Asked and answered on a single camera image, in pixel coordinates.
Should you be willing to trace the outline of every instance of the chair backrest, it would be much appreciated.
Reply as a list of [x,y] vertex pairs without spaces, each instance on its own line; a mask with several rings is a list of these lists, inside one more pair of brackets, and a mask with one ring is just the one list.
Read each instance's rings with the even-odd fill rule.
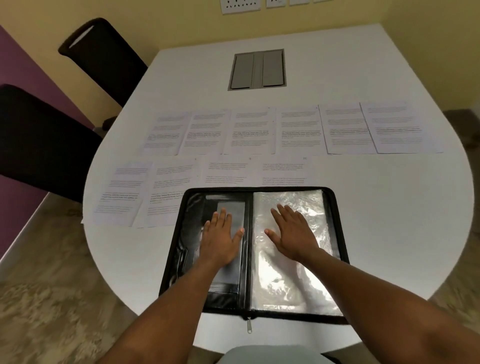
[[102,138],[12,85],[0,85],[0,174],[81,202]]
[[60,46],[59,53],[71,58],[122,106],[147,70],[135,51],[103,18],[78,28]]

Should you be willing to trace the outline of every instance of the electrical outlet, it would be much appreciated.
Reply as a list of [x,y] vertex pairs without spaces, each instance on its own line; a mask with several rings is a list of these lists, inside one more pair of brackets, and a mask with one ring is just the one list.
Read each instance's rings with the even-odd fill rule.
[[290,6],[300,4],[310,4],[310,0],[290,0]]
[[261,0],[220,0],[222,14],[233,12],[254,12],[260,10]]
[[267,8],[279,8],[287,5],[287,0],[266,0],[266,2]]

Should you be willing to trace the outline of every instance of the beige carpet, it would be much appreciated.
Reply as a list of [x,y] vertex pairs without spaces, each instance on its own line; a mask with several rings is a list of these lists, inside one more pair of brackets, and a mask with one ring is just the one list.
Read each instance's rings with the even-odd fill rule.
[[[449,115],[480,191],[480,127]],[[480,333],[480,200],[472,232],[446,282],[432,297]],[[93,363],[135,319],[100,276],[89,253],[81,205],[50,194],[0,266],[0,363]],[[363,344],[332,353],[344,364],[376,363]],[[189,363],[220,354],[193,348]]]

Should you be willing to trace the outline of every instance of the white table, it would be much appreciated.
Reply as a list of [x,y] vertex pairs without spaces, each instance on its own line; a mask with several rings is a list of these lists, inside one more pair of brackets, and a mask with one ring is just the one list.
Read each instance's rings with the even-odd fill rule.
[[[227,91],[235,53],[285,49],[287,87]],[[161,110],[410,100],[443,146],[439,154],[315,157],[316,184],[333,189],[352,265],[429,298],[454,267],[473,211],[469,164],[454,130],[380,25],[167,49],[158,53],[101,144],[84,212],[117,164],[136,157]],[[158,296],[173,226],[85,225],[112,290],[140,314]],[[350,326],[202,314],[194,344],[302,344],[320,352],[359,342]]]

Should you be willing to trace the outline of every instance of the paper sheet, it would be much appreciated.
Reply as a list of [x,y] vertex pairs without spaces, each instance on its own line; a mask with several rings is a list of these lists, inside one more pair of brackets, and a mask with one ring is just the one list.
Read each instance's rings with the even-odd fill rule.
[[230,110],[196,111],[180,147],[180,155],[220,154],[230,120]]
[[378,153],[437,152],[409,103],[362,102],[361,107]]
[[327,154],[318,106],[277,108],[276,153]]
[[156,162],[149,177],[149,191],[133,222],[137,228],[175,225],[185,191],[198,179],[197,158]]
[[232,111],[223,154],[274,154],[275,108]]
[[199,187],[250,187],[256,177],[252,157],[240,155],[208,156],[201,161]]
[[360,103],[319,105],[329,154],[376,154]]
[[85,221],[132,226],[151,166],[152,162],[129,162],[116,168],[92,215]]
[[253,161],[255,186],[314,186],[308,157],[264,156]]
[[172,113],[158,117],[145,139],[142,154],[177,155],[191,117],[192,114],[189,112]]

